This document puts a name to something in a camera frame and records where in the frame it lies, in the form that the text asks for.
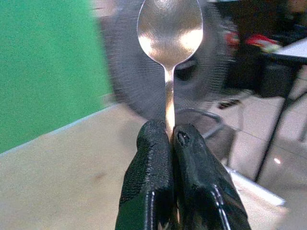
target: metal spoon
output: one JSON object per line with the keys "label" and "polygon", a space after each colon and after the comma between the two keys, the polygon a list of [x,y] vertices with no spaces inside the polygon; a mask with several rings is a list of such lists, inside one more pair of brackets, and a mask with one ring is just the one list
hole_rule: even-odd
{"label": "metal spoon", "polygon": [[197,0],[145,0],[137,34],[143,51],[165,70],[165,123],[172,143],[175,127],[174,70],[198,49],[203,21]]}

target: spoon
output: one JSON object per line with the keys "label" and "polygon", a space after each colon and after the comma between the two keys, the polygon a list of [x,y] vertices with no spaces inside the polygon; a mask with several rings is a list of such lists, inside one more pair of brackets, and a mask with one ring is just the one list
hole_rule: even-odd
{"label": "spoon", "polygon": [[174,70],[198,49],[203,36],[197,0],[145,0],[137,34],[143,51],[165,70],[165,124],[170,143],[175,127]]}

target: spoon bowl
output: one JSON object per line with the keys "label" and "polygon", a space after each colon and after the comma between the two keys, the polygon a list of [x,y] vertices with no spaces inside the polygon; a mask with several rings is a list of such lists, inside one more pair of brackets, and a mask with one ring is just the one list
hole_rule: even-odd
{"label": "spoon bowl", "polygon": [[170,142],[175,127],[174,70],[189,59],[203,38],[201,8],[197,0],[145,0],[137,34],[143,51],[165,70],[165,124]]}

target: spoon handle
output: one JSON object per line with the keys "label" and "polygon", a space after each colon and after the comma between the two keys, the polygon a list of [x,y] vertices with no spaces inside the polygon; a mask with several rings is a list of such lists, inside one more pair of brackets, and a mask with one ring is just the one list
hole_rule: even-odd
{"label": "spoon handle", "polygon": [[175,109],[174,109],[174,69],[165,68],[165,124],[166,134],[170,144],[173,144],[173,134],[175,128]]}

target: green backdrop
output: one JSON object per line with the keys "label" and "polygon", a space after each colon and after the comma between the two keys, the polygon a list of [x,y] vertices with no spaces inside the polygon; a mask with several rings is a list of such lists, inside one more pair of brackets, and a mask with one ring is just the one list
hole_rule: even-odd
{"label": "green backdrop", "polygon": [[0,28],[0,153],[103,107],[106,58],[87,0],[3,0]]}

